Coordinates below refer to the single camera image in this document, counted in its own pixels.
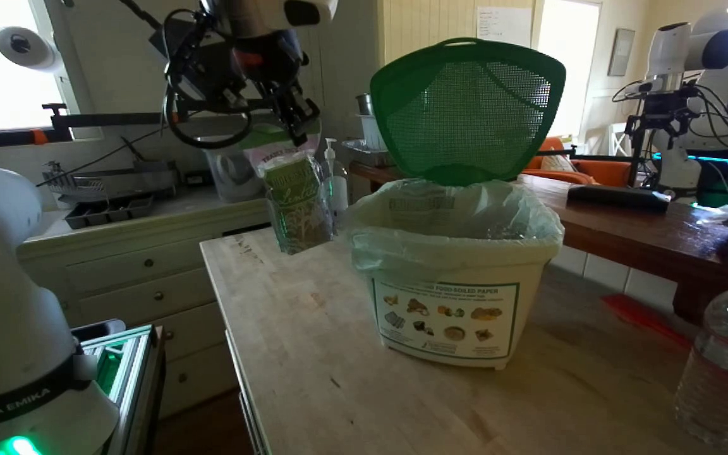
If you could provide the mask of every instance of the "drawer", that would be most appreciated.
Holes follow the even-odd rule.
[[[68,268],[68,280],[78,295],[87,295],[201,266],[203,258],[198,243],[172,243],[161,247],[131,249],[127,256],[77,263]]]
[[[204,268],[194,268],[188,272],[145,280],[140,286],[113,288],[108,293],[81,297],[78,314],[84,320],[125,317],[129,325],[146,323],[183,307],[203,306],[204,275]]]
[[[154,323],[165,330],[165,353],[170,360],[222,340],[222,317],[215,302],[172,314]]]
[[[167,363],[160,417],[178,415],[188,407],[208,402],[227,388],[226,384],[226,344],[215,344],[192,357]]]

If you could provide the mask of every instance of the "plastic bag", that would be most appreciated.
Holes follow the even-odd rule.
[[[440,186],[399,178],[360,200],[343,223],[355,268],[369,275],[547,263],[565,225],[532,190],[509,182]]]

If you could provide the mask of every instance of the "wooden table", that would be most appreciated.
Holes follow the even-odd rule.
[[[520,177],[520,185],[561,214],[566,245],[676,280],[677,316],[701,323],[710,297],[728,288],[728,261],[721,256],[728,228],[707,223],[705,210],[677,202],[668,211],[566,204],[566,182]]]
[[[266,453],[716,453],[673,420],[686,348],[616,320],[608,288],[565,269],[544,272],[498,374],[379,345],[341,243],[283,256],[259,230],[203,256]]]

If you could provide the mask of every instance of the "wall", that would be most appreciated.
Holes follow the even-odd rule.
[[[374,0],[341,0],[336,18],[318,27],[322,127],[330,137],[361,137],[356,94],[379,67],[376,18]]]
[[[140,7],[149,7],[161,23],[165,13],[194,7],[194,2],[140,0]],[[160,111],[165,57],[146,43],[153,36],[146,23],[111,0],[58,2],[54,18],[54,41],[73,50],[67,53],[67,60],[73,57],[78,79],[87,85],[87,99],[78,99],[81,111]]]
[[[379,57],[389,62],[456,36],[477,36],[477,7],[532,7],[538,0],[379,0]]]
[[[649,2],[652,0],[603,2],[581,134],[600,153],[608,153],[608,127],[625,122],[634,111],[634,103],[611,103],[611,96],[625,82],[639,80],[644,76],[644,53],[649,47]],[[634,29],[634,50],[625,76],[608,76],[616,27]]]

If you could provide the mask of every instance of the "green bin lid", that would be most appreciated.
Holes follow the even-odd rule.
[[[560,111],[566,67],[538,50],[442,41],[376,71],[371,108],[398,166],[437,185],[515,178]]]

